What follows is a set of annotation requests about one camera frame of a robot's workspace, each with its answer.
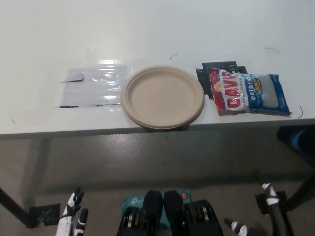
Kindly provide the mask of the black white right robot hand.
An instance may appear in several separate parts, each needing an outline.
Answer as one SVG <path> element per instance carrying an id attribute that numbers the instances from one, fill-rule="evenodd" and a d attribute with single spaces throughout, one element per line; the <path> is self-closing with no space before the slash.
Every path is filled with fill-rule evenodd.
<path id="1" fill-rule="evenodd" d="M 292 236 L 292 227 L 283 208 L 283 199 L 278 195 L 272 183 L 262 182 L 263 193 L 256 195 L 260 212 L 271 219 L 274 236 Z M 266 236 L 263 231 L 251 228 L 246 224 L 225 218 L 224 223 L 238 236 Z"/>

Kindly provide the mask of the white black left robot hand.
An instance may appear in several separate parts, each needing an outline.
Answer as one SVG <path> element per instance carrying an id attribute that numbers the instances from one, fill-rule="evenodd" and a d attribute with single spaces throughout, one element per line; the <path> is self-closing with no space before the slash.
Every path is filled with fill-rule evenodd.
<path id="1" fill-rule="evenodd" d="M 89 210 L 84 208 L 78 218 L 76 226 L 73 226 L 73 219 L 81 209 L 81 201 L 84 192 L 77 187 L 68 199 L 61 218 L 59 219 L 55 236 L 83 236 L 86 228 Z"/>

